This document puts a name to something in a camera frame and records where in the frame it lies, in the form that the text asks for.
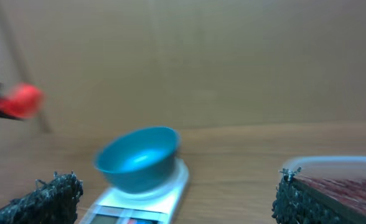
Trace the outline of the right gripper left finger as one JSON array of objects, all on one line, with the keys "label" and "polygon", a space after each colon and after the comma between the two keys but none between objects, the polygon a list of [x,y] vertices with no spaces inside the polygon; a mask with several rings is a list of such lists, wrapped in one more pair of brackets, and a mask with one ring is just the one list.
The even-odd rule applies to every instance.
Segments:
[{"label": "right gripper left finger", "polygon": [[50,182],[37,179],[35,190],[0,208],[0,224],[74,224],[83,181],[74,172],[58,174]]}]

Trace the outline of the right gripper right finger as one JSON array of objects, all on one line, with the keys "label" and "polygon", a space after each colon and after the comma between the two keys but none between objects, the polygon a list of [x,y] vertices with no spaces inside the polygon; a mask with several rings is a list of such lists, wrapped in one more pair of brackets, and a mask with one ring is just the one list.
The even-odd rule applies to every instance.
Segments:
[{"label": "right gripper right finger", "polygon": [[322,192],[304,184],[298,177],[301,168],[282,169],[276,186],[276,200],[272,204],[272,217],[277,223],[298,224],[366,224],[366,216]]}]

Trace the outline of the orange measuring scoop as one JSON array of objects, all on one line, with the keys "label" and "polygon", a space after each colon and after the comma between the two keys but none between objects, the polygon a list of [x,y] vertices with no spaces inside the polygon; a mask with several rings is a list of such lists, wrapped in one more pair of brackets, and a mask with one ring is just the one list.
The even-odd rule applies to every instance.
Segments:
[{"label": "orange measuring scoop", "polygon": [[4,112],[21,120],[33,117],[39,112],[44,100],[43,92],[34,85],[20,84],[9,95],[2,95],[7,100]]}]

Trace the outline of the blue bowl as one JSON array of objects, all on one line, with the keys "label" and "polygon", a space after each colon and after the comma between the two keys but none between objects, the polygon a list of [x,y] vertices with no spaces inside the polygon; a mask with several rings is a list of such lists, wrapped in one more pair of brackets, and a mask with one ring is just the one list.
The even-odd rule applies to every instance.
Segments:
[{"label": "blue bowl", "polygon": [[106,145],[94,166],[117,189],[129,194],[152,190],[174,172],[179,133],[165,126],[134,130]]}]

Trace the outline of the white digital kitchen scale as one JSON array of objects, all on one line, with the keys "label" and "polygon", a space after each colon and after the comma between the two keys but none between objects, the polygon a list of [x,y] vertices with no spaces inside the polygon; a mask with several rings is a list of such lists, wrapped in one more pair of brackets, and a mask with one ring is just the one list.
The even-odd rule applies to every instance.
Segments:
[{"label": "white digital kitchen scale", "polygon": [[176,159],[166,182],[147,192],[129,194],[107,188],[83,216],[80,224],[91,223],[172,223],[189,183],[189,170]]}]

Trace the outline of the clear plastic container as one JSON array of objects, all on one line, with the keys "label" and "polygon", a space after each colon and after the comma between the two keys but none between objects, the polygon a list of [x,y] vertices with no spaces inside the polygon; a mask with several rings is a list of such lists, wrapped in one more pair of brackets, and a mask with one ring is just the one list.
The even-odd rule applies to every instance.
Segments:
[{"label": "clear plastic container", "polygon": [[300,174],[311,177],[366,179],[366,156],[296,157],[286,161],[282,169],[296,170],[299,167]]}]

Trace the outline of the red beans in container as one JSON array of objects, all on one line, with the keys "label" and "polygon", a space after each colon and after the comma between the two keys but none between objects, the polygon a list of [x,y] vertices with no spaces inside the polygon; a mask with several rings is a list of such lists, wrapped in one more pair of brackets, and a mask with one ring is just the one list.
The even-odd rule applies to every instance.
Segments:
[{"label": "red beans in container", "polygon": [[301,175],[298,180],[366,216],[366,179],[329,179]]}]

